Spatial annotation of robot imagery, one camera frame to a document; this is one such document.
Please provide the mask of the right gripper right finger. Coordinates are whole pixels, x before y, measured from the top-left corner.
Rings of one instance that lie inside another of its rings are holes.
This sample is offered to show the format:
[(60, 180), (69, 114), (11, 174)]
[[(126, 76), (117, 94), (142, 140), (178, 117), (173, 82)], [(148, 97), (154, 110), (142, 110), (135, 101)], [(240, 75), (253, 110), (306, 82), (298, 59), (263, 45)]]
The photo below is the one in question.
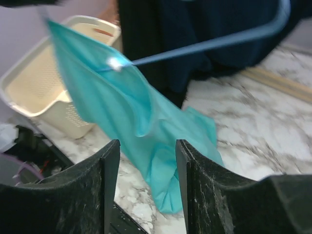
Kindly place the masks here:
[(176, 142), (176, 162), (189, 234), (309, 234), (311, 175), (240, 176)]

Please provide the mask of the teal t shirt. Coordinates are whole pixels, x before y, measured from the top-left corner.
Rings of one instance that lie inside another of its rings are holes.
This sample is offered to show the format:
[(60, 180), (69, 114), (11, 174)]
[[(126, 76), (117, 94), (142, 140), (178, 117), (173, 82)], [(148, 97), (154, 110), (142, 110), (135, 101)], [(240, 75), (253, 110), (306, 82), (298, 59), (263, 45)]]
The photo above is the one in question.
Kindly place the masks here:
[(140, 171), (162, 213), (182, 210), (176, 141), (189, 141), (222, 164), (215, 122), (189, 107), (177, 108), (135, 67), (107, 70), (107, 60), (127, 63), (118, 50), (47, 21), (58, 71), (80, 117), (98, 125)]

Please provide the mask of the light blue wire hanger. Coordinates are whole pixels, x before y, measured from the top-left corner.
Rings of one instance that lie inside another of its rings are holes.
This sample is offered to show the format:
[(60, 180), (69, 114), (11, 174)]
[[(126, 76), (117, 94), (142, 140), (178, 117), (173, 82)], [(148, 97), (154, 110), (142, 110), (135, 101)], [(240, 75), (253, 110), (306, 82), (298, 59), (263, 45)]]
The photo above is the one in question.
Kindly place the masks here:
[(134, 61), (128, 61), (125, 64), (120, 63), (116, 58), (110, 57), (107, 59), (107, 65), (97, 70), (97, 72), (106, 72), (110, 70), (121, 71), (124, 67), (138, 66), (150, 64), (166, 59), (172, 59), (180, 56), (194, 54), (206, 50), (218, 49), (221, 47), (241, 44), (257, 39), (271, 37), (279, 33), (286, 25), (291, 13), (291, 2), (289, 0), (280, 0), (278, 4), (277, 13), (273, 20), (269, 23), (233, 33), (223, 37), (203, 41), (200, 43), (188, 45), (185, 47), (177, 48), (171, 51), (163, 52), (160, 54), (140, 58)]

